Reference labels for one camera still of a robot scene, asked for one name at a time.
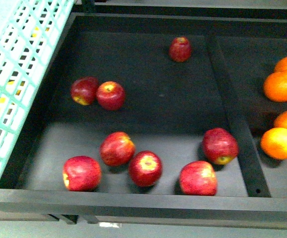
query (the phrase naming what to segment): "red apple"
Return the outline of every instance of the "red apple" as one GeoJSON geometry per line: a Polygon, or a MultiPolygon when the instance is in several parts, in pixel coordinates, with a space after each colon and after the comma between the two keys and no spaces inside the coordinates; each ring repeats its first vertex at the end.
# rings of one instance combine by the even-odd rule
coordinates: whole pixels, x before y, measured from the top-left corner
{"type": "Polygon", "coordinates": [[[215,171],[206,161],[194,161],[184,166],[179,183],[186,195],[214,196],[217,192],[215,171]]]}
{"type": "Polygon", "coordinates": [[[104,109],[116,111],[124,104],[126,93],[119,83],[109,81],[99,86],[96,97],[99,105],[104,109]]]}
{"type": "Polygon", "coordinates": [[[189,40],[184,37],[175,38],[169,49],[169,55],[176,62],[184,62],[191,57],[192,47],[189,40]]]}
{"type": "Polygon", "coordinates": [[[130,160],[128,173],[137,186],[152,186],[162,175],[162,161],[151,151],[141,151],[130,160]]]}
{"type": "Polygon", "coordinates": [[[101,180],[99,163],[88,156],[75,156],[63,166],[63,181],[69,191],[94,190],[101,180]]]}
{"type": "Polygon", "coordinates": [[[71,86],[71,97],[83,106],[90,105],[96,98],[98,85],[98,79],[95,77],[80,78],[71,86]]]}
{"type": "Polygon", "coordinates": [[[238,155],[236,139],[219,127],[205,133],[202,149],[207,159],[216,165],[226,165],[238,155]]]}
{"type": "Polygon", "coordinates": [[[126,164],[134,156],[135,151],[135,144],[121,131],[107,136],[99,148],[100,156],[108,166],[126,164]]]}

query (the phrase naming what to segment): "mint green plastic crate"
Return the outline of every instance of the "mint green plastic crate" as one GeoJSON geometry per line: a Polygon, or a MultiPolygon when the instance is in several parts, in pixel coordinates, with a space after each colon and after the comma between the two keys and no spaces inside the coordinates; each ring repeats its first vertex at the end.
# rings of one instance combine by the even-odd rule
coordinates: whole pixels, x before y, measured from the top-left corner
{"type": "Polygon", "coordinates": [[[19,0],[0,34],[0,178],[74,0],[19,0]]]}

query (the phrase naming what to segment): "tray divider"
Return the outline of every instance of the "tray divider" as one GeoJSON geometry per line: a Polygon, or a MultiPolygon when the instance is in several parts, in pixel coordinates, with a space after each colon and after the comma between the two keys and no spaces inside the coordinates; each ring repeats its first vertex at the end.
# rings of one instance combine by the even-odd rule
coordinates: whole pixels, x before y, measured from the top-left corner
{"type": "Polygon", "coordinates": [[[224,55],[213,32],[205,36],[212,69],[225,108],[231,134],[239,145],[238,162],[250,197],[271,197],[248,121],[230,79],[224,55]]]}

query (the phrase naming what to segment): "tray compartment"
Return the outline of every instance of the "tray compartment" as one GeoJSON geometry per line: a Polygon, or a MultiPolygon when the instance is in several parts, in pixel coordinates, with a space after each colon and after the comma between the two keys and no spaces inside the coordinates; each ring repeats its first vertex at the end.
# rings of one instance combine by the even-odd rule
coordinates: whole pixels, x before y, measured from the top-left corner
{"type": "Polygon", "coordinates": [[[259,144],[262,134],[273,127],[276,116],[287,111],[287,102],[270,101],[262,89],[276,63],[287,56],[287,39],[221,37],[219,42],[235,92],[255,137],[271,195],[287,198],[287,160],[269,158],[259,144]]]}
{"type": "MultiPolygon", "coordinates": [[[[98,31],[95,27],[90,30],[81,19],[73,24],[71,30],[75,34],[67,39],[69,47],[61,48],[65,58],[57,57],[51,77],[45,78],[48,87],[47,81],[55,80],[56,75],[57,85],[54,92],[50,90],[52,100],[45,102],[48,109],[44,111],[43,127],[37,131],[39,136],[16,188],[65,191],[65,160],[86,154],[97,159],[103,170],[96,192],[181,194],[177,179],[182,167],[205,159],[199,147],[204,132],[217,126],[228,129],[204,37],[187,35],[194,54],[188,62],[178,64],[169,59],[167,49],[181,32],[130,33],[98,31]],[[124,107],[108,112],[97,103],[89,107],[74,103],[70,86],[85,75],[96,76],[100,82],[120,82],[127,92],[124,107]],[[101,162],[101,142],[118,130],[132,137],[138,152],[152,150],[163,159],[164,173],[156,186],[139,189],[129,180],[127,166],[114,169],[101,162]]],[[[217,196],[247,196],[237,159],[215,169],[217,196]]]]}

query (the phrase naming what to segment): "black tray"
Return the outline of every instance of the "black tray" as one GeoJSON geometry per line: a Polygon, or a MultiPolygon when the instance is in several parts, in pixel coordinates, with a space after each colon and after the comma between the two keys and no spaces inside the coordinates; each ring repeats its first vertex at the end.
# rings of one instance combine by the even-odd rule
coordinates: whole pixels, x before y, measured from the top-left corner
{"type": "Polygon", "coordinates": [[[73,13],[1,178],[0,210],[287,229],[287,161],[276,163],[258,146],[271,115],[287,110],[287,103],[269,102],[261,92],[272,65],[286,55],[287,21],[73,13]],[[185,63],[167,54],[179,35],[194,48],[185,63]],[[121,83],[123,108],[74,103],[70,86],[86,75],[121,83]],[[215,166],[215,197],[185,196],[179,172],[206,160],[200,142],[218,126],[236,137],[240,154],[215,166]],[[114,131],[128,133],[137,152],[160,156],[164,173],[157,185],[139,189],[127,166],[101,162],[99,146],[114,131]],[[76,155],[101,163],[94,192],[64,187],[63,164],[76,155]]]}

